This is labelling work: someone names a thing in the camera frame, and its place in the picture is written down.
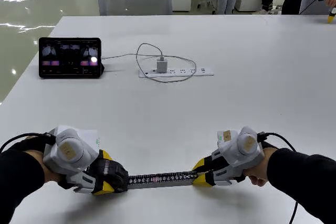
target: shoe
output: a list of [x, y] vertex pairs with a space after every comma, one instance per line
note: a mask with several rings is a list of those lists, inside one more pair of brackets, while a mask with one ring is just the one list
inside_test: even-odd
[[261, 9], [261, 10], [259, 10], [259, 11], [257, 11], [257, 12], [254, 12], [253, 14], [254, 14], [254, 15], [268, 15], [268, 14], [270, 14], [270, 13], [269, 13], [268, 10]]

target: white device housing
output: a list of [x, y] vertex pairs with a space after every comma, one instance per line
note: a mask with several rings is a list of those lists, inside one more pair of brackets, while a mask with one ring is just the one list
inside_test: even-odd
[[218, 131], [218, 149], [212, 152], [212, 160], [220, 156], [228, 166], [214, 171], [217, 185], [231, 185], [232, 178], [240, 177], [243, 170], [258, 165], [264, 159], [264, 151], [257, 142], [257, 132], [246, 126], [237, 131]]
[[96, 180], [83, 171], [99, 155], [98, 132], [61, 125], [50, 134], [56, 136], [56, 142], [46, 144], [43, 163], [53, 172], [65, 174], [68, 183], [78, 186], [76, 192], [93, 191]]

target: white cable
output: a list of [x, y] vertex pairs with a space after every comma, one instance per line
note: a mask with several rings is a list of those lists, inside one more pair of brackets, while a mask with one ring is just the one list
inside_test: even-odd
[[[151, 46], [151, 47], [154, 47], [156, 48], [158, 51], [160, 51], [160, 54], [159, 55], [141, 55], [139, 54], [139, 50], [140, 48], [143, 46], [143, 45], [148, 45], [148, 46]], [[195, 61], [193, 60], [190, 60], [190, 59], [187, 59], [187, 58], [183, 58], [183, 57], [180, 57], [180, 56], [172, 56], [172, 55], [164, 55], [161, 51], [160, 48], [158, 48], [157, 46], [155, 45], [152, 45], [150, 43], [142, 43], [140, 44], [140, 46], [138, 47], [137, 49], [137, 52], [135, 54], [124, 54], [124, 55], [117, 55], [117, 56], [110, 56], [110, 57], [104, 57], [104, 58], [101, 58], [102, 60], [106, 60], [106, 59], [113, 59], [113, 58], [120, 58], [120, 57], [124, 57], [124, 56], [135, 56], [135, 60], [136, 60], [136, 64], [138, 64], [138, 67], [140, 69], [140, 71], [143, 73], [143, 75], [147, 78], [147, 79], [150, 79], [152, 81], [156, 81], [156, 82], [160, 82], [160, 83], [172, 83], [172, 82], [180, 82], [180, 81], [185, 81], [185, 80], [188, 80], [189, 78], [191, 78], [195, 73], [196, 73], [196, 69], [197, 69], [197, 64]], [[176, 59], [181, 59], [181, 60], [185, 60], [185, 61], [188, 61], [190, 63], [193, 63], [195, 68], [194, 68], [194, 71], [190, 74], [190, 76], [184, 78], [184, 79], [181, 79], [181, 80], [174, 80], [174, 81], [161, 81], [161, 80], [158, 80], [154, 77], [149, 77], [146, 73], [144, 73], [144, 71], [142, 70], [140, 64], [139, 64], [139, 61], [138, 61], [138, 56], [145, 56], [145, 57], [168, 57], [168, 58], [176, 58]]]

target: wire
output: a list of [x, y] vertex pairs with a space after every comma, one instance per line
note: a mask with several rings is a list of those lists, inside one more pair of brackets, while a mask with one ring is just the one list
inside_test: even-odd
[[6, 143], [4, 143], [1, 148], [0, 148], [0, 153], [2, 153], [2, 151], [4, 150], [4, 148], [6, 147], [7, 144], [11, 143], [12, 141], [15, 141], [19, 138], [25, 137], [25, 136], [43, 136], [43, 134], [41, 133], [24, 133], [21, 134], [19, 136], [15, 136], [14, 138], [11, 138], [10, 140], [8, 140]]
[[[125, 54], [125, 55], [117, 55], [117, 56], [108, 56], [108, 57], [102, 57], [101, 59], [102, 60], [106, 60], [106, 59], [113, 59], [113, 58], [120, 58], [120, 57], [124, 57], [124, 56], [135, 56], [136, 54]], [[140, 55], [138, 54], [138, 56], [146, 56], [146, 57], [158, 57], [158, 56], [161, 56], [161, 55]]]
[[[139, 54], [139, 50], [140, 48], [143, 46], [143, 45], [148, 45], [148, 46], [151, 46], [151, 47], [154, 47], [156, 48], [160, 54], [159, 55], [141, 55]], [[155, 45], [152, 45], [150, 43], [142, 43], [138, 49], [137, 49], [137, 52], [135, 54], [124, 54], [124, 55], [117, 55], [117, 56], [108, 56], [108, 57], [104, 57], [104, 58], [101, 58], [102, 60], [106, 60], [106, 59], [113, 59], [113, 58], [120, 58], [120, 57], [124, 57], [124, 56], [135, 56], [135, 59], [136, 59], [136, 64], [138, 64], [138, 67], [140, 69], [140, 71], [143, 73], [143, 75], [147, 78], [147, 79], [150, 79], [150, 80], [153, 80], [153, 81], [156, 81], [156, 82], [161, 82], [161, 83], [172, 83], [172, 82], [180, 82], [180, 81], [185, 81], [189, 78], [191, 78], [192, 76], [195, 75], [196, 71], [197, 71], [197, 64], [195, 61], [193, 60], [190, 60], [190, 59], [187, 59], [187, 58], [183, 58], [183, 57], [180, 57], [180, 56], [172, 56], [172, 55], [164, 55], [161, 51], [160, 48], [158, 48], [157, 46]], [[168, 58], [176, 58], [176, 59], [181, 59], [181, 60], [185, 60], [187, 62], [190, 62], [192, 63], [195, 67], [194, 67], [194, 71], [191, 73], [190, 76], [184, 78], [184, 79], [181, 79], [181, 80], [174, 80], [174, 81], [161, 81], [161, 80], [158, 80], [158, 79], [155, 79], [154, 77], [149, 77], [141, 68], [140, 64], [139, 64], [139, 60], [138, 60], [138, 56], [145, 56], [145, 57], [149, 57], [149, 58], [153, 58], [153, 57], [168, 57]]]
[[[283, 136], [279, 135], [278, 133], [274, 133], [274, 132], [267, 132], [265, 133], [265, 137], [267, 136], [276, 136], [280, 139], [282, 139], [291, 149], [292, 151], [296, 152], [296, 150], [294, 149], [294, 147], [288, 142], [287, 139], [285, 139]], [[294, 221], [294, 217], [295, 217], [295, 214], [296, 214], [296, 211], [298, 209], [298, 202], [296, 201], [295, 202], [295, 206], [294, 206], [294, 210], [293, 210], [293, 213], [292, 213], [292, 216], [290, 218], [290, 221], [289, 221], [289, 224], [292, 224], [293, 221]]]
[[299, 15], [301, 15], [302, 13], [304, 13], [313, 3], [315, 3], [317, 0], [314, 0], [313, 2], [311, 2], [302, 12], [299, 13]]
[[141, 66], [140, 66], [140, 64], [139, 64], [139, 61], [138, 61], [139, 50], [140, 50], [140, 48], [141, 48], [143, 45], [148, 45], [148, 46], [151, 46], [151, 47], [156, 48], [157, 50], [160, 51], [160, 53], [161, 53], [161, 57], [163, 57], [164, 55], [162, 54], [161, 49], [158, 48], [158, 47], [155, 46], [155, 45], [152, 45], [152, 44], [150, 44], [150, 43], [142, 43], [142, 44], [140, 44], [140, 46], [139, 46], [138, 49], [137, 49], [137, 53], [135, 54], [135, 60], [136, 60], [136, 62], [137, 62], [137, 64], [138, 64], [138, 67], [139, 67], [140, 71], [143, 73], [143, 75], [144, 75], [147, 79], [150, 79], [150, 80], [152, 80], [152, 81], [156, 81], [156, 82], [160, 82], [160, 83], [172, 83], [172, 82], [186, 81], [186, 80], [190, 79], [192, 76], [194, 76], [194, 74], [195, 74], [195, 72], [196, 72], [196, 69], [197, 69], [197, 65], [196, 65], [196, 62], [195, 62], [195, 61], [193, 61], [193, 60], [189, 60], [189, 59], [187, 59], [187, 58], [183, 58], [183, 57], [180, 57], [180, 56], [165, 55], [165, 57], [181, 59], [181, 60], [185, 60], [185, 61], [188, 61], [188, 62], [193, 63], [194, 66], [195, 66], [194, 71], [191, 73], [190, 76], [188, 76], [188, 77], [186, 77], [186, 78], [184, 78], [184, 79], [181, 79], [181, 80], [174, 80], [174, 81], [161, 81], [161, 80], [155, 79], [155, 78], [153, 78], [153, 77], [149, 77], [149, 76], [142, 70], [142, 68], [141, 68]]

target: black wristband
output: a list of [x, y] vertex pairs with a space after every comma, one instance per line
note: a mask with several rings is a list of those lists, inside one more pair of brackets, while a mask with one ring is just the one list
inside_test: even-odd
[[26, 138], [20, 142], [17, 142], [13, 146], [11, 146], [9, 150], [17, 150], [17, 151], [35, 150], [43, 153], [46, 144], [54, 144], [55, 140], [56, 140], [55, 136], [50, 135], [49, 133], [45, 133], [43, 136]]
[[263, 147], [263, 149], [265, 149], [265, 148], [279, 149], [278, 147], [275, 147], [274, 145], [271, 145], [271, 144], [267, 143], [266, 141], [262, 141], [261, 146]]

